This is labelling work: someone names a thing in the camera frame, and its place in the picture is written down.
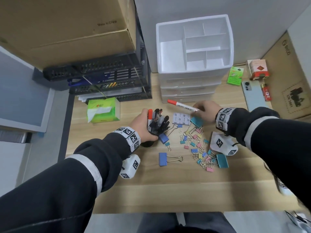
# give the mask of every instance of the red lighter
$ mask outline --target red lighter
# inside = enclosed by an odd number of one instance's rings
[[[271,96],[267,84],[260,85],[265,101],[271,101]]]

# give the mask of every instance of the red marker cap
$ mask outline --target red marker cap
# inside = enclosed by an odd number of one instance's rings
[[[148,110],[148,119],[152,119],[152,113],[153,113],[153,110],[149,109]]]
[[[167,103],[170,103],[170,104],[173,104],[173,105],[176,105],[176,101],[173,101],[173,100],[167,100]]]

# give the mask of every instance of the right hand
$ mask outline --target right hand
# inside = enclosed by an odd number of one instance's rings
[[[217,113],[222,109],[222,107],[214,101],[199,101],[195,103],[193,107],[199,110],[193,112],[191,115],[200,117],[207,123],[215,122]]]

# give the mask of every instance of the hand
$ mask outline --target hand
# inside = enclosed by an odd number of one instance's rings
[[[148,109],[142,109],[142,113],[134,118],[134,120],[129,125],[129,127],[138,132],[142,143],[145,141],[156,141],[158,139],[157,136],[152,135],[147,130],[147,116]]]
[[[191,115],[200,117],[208,123],[215,122],[217,113],[222,109],[222,107],[214,101],[199,101],[195,103],[193,107],[200,110],[193,112]]]

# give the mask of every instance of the green tissue box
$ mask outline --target green tissue box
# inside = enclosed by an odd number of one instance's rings
[[[120,120],[120,102],[117,98],[90,100],[87,105],[87,122],[100,123]]]

